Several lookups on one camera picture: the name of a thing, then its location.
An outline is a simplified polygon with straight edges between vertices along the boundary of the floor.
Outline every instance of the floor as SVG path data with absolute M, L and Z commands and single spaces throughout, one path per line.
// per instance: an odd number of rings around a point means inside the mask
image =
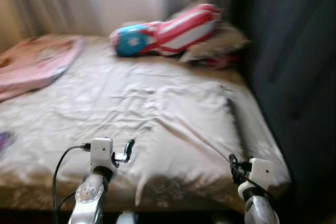
M 115 223 L 119 213 L 104 215 L 103 223 Z M 241 224 L 242 218 L 234 213 L 228 213 L 233 221 L 214 220 L 214 213 L 207 211 L 198 212 L 142 212 L 139 214 L 138 224 Z M 42 224 L 52 222 L 51 212 L 33 211 L 0 211 L 1 224 Z M 69 212 L 62 212 L 59 224 L 66 224 L 70 216 Z
M 319 224 L 336 224 L 336 209 Z

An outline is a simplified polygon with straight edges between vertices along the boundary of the purple object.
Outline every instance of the purple object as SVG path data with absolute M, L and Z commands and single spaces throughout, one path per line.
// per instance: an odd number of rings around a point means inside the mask
M 0 154 L 3 150 L 11 144 L 12 135 L 10 132 L 5 131 L 0 133 Z

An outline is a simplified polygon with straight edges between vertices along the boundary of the beige pillow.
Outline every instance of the beige pillow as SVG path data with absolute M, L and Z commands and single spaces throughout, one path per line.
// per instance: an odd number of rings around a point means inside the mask
M 230 23 L 221 23 L 210 39 L 189 47 L 180 62 L 219 57 L 243 48 L 250 43 L 245 35 Z
M 167 19 L 167 21 L 180 17 L 181 15 L 185 14 L 190 9 L 194 8 L 196 5 L 199 5 L 199 4 L 209 4 L 209 1 L 208 0 L 195 0 L 195 1 L 192 1 L 186 7 L 184 7 L 182 10 L 180 10 L 178 13 L 174 13 L 172 16 L 170 16 Z
M 143 23 L 146 23 L 146 21 L 130 21 L 130 22 L 122 23 L 120 27 L 134 26 L 134 25 L 143 24 Z

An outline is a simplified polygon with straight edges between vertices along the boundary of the pillow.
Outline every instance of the pillow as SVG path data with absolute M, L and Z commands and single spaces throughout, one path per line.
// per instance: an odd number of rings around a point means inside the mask
M 189 64 L 192 66 L 210 67 L 213 70 L 221 70 L 236 65 L 240 62 L 240 55 L 223 55 L 222 57 L 214 57 L 200 60 L 191 60 Z
M 127 26 L 134 26 L 134 25 L 138 25 L 138 24 L 143 24 L 146 23 L 146 21 L 130 21 L 130 22 L 125 22 L 122 23 L 120 27 L 127 27 Z
M 195 0 L 195 1 L 192 1 L 190 4 L 188 4 L 182 10 L 180 10 L 178 13 L 174 13 L 172 16 L 170 16 L 166 21 L 169 21 L 169 20 L 172 20 L 172 19 L 180 17 L 181 15 L 185 14 L 190 9 L 194 8 L 196 5 L 199 5 L 199 4 L 210 4 L 210 2 L 208 0 Z
M 242 49 L 248 43 L 250 40 L 236 27 L 230 23 L 221 23 L 218 32 L 212 38 L 189 47 L 180 62 L 220 57 Z

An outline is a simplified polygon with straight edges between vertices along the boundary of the wrinkled sheet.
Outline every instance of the wrinkled sheet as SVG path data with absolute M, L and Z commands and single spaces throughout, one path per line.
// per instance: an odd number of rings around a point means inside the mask
M 116 152 L 129 139 L 136 141 L 130 162 L 120 165 L 110 183 L 106 210 L 244 211 L 231 179 L 230 153 L 273 161 L 275 189 L 290 182 L 235 70 L 210 71 L 163 57 L 119 59 L 108 41 L 87 41 L 55 83 L 0 103 L 0 129 L 16 136 L 0 160 L 0 207 L 52 209 L 52 174 L 62 153 L 100 136 L 111 137 Z M 80 150 L 67 155 L 58 174 L 59 197 L 75 190 L 89 162 Z

